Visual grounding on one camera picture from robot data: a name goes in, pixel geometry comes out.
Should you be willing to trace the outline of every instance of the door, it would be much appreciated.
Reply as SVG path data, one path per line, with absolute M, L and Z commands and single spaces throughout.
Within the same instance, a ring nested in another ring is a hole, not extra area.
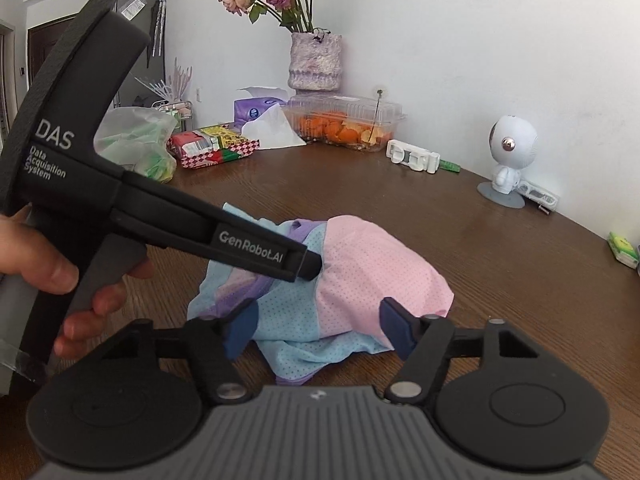
M 34 28 L 29 29 L 27 38 L 27 50 L 29 53 L 29 85 L 33 82 L 33 78 L 36 77 L 38 70 L 42 67 L 44 60 L 47 59 L 49 53 L 56 46 L 60 36 L 69 26 L 73 16 L 67 16 L 66 18 L 60 18 L 55 22 L 44 23 Z
M 9 135 L 9 111 L 6 100 L 6 77 L 4 66 L 4 34 L 0 31 L 0 152 L 4 141 Z

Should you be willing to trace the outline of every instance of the green leaf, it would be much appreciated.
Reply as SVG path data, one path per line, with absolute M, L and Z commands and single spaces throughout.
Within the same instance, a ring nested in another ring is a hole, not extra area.
M 261 4 L 254 4 L 254 6 L 249 11 L 249 20 L 251 20 L 252 23 L 257 22 L 258 18 L 260 18 L 260 15 L 262 14 L 262 12 L 260 11 L 261 9 L 264 9 Z
M 295 25 L 298 22 L 296 19 L 296 15 L 292 10 L 283 10 L 282 11 L 282 26 L 290 27 L 291 25 Z

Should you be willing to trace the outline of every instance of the human hand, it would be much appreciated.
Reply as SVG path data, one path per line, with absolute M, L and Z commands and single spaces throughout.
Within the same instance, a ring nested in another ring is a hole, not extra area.
M 38 290 L 66 294 L 78 284 L 78 268 L 68 261 L 40 232 L 23 222 L 28 208 L 11 218 L 0 215 L 0 274 L 21 274 Z M 129 276 L 150 278 L 154 269 L 145 260 Z M 65 319 L 53 349 L 63 359 L 79 359 L 87 352 L 87 340 L 105 329 L 107 316 L 120 310 L 127 300 L 127 289 L 120 280 L 96 292 L 92 309 L 76 312 Z

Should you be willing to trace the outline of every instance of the snack box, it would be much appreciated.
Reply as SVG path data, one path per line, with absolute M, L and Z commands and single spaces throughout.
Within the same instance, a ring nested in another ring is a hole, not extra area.
M 627 267 L 636 269 L 638 267 L 638 253 L 626 238 L 615 233 L 609 233 L 607 243 L 616 257 L 616 260 Z
M 183 168 L 204 168 L 251 155 L 259 140 L 248 140 L 228 124 L 208 126 L 173 134 L 167 142 L 169 152 Z
M 382 150 L 404 118 L 402 105 L 335 94 L 295 95 L 283 110 L 302 139 L 366 152 Z

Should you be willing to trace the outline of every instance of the metal screw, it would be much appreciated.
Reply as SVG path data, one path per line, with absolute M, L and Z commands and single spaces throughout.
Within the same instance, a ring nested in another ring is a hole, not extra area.
M 246 395 L 246 388 L 242 384 L 223 383 L 216 390 L 218 397 L 225 400 L 238 400 Z
M 411 381 L 399 381 L 392 384 L 389 389 L 392 394 L 401 399 L 413 399 L 422 393 L 420 384 L 412 383 Z

